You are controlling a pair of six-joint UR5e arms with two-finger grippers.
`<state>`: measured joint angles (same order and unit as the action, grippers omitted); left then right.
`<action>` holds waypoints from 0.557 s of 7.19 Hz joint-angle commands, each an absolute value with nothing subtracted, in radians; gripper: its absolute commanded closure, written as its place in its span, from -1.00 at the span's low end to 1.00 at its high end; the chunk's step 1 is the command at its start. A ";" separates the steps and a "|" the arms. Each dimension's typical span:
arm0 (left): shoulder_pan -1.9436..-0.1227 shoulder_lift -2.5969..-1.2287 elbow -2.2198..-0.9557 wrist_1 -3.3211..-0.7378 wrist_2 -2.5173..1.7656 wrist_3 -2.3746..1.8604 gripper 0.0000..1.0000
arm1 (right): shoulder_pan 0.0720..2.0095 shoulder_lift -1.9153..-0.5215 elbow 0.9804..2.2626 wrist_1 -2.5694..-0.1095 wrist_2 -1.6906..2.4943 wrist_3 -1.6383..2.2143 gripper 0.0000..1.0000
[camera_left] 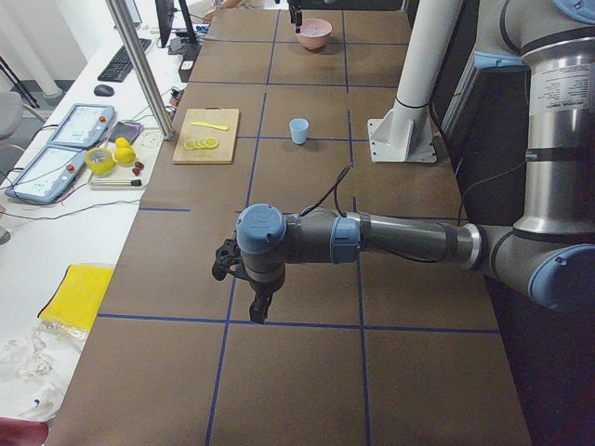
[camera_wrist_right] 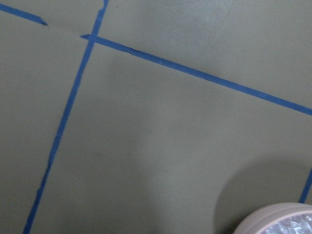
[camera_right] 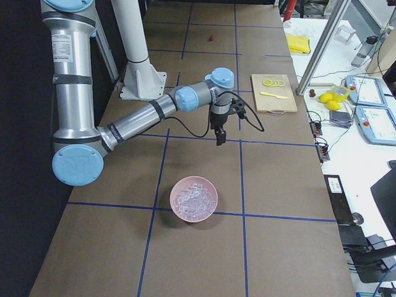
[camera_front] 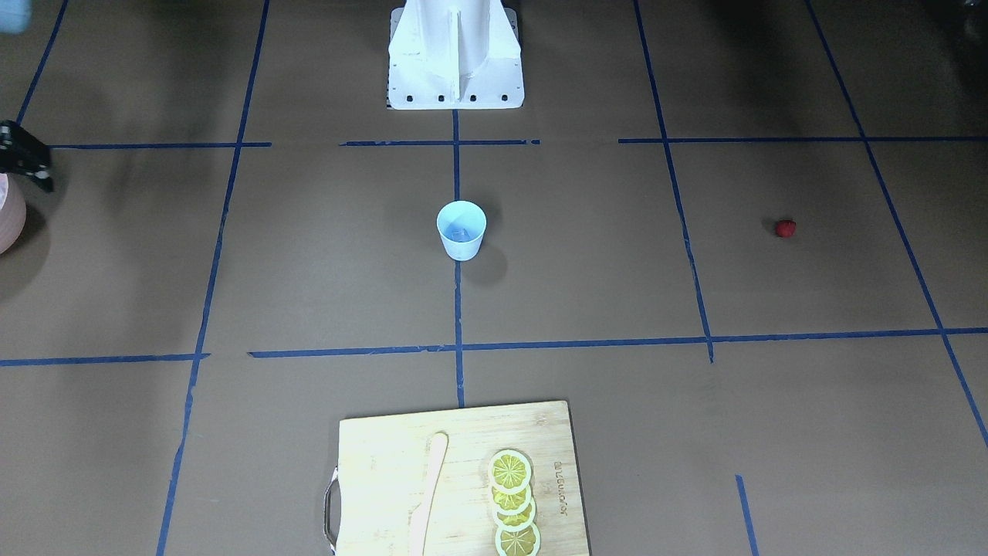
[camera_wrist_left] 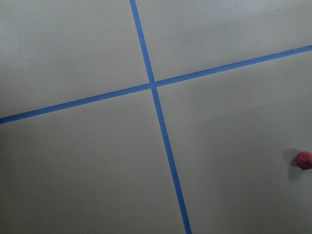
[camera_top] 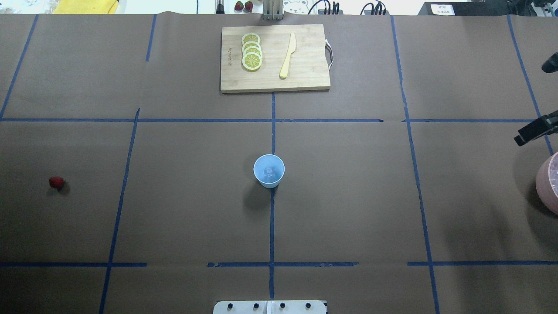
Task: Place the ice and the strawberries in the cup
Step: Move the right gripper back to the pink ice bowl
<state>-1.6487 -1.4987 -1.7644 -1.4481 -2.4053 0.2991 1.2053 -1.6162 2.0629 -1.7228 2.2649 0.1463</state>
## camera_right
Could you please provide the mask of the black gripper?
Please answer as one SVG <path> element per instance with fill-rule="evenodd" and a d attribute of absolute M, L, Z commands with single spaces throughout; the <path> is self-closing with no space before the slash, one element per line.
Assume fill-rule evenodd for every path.
<path fill-rule="evenodd" d="M 226 131 L 223 125 L 228 120 L 230 105 L 212 105 L 210 107 L 210 128 L 215 130 L 216 146 L 226 142 Z"/>

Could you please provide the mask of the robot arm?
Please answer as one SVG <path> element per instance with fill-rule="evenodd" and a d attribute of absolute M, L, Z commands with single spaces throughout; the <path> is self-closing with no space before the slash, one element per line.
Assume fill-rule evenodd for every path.
<path fill-rule="evenodd" d="M 166 120 L 177 111 L 209 106 L 209 122 L 218 144 L 231 108 L 234 74 L 218 67 L 204 80 L 163 91 L 166 74 L 150 62 L 137 1 L 113 1 L 112 7 L 127 56 L 123 99 L 143 100 L 138 111 L 104 127 L 94 123 L 90 39 L 98 30 L 94 1 L 42 1 L 43 23 L 51 31 L 53 85 L 59 128 L 54 133 L 54 175 L 70 186 L 84 186 L 101 174 L 104 157 L 115 146 Z"/>

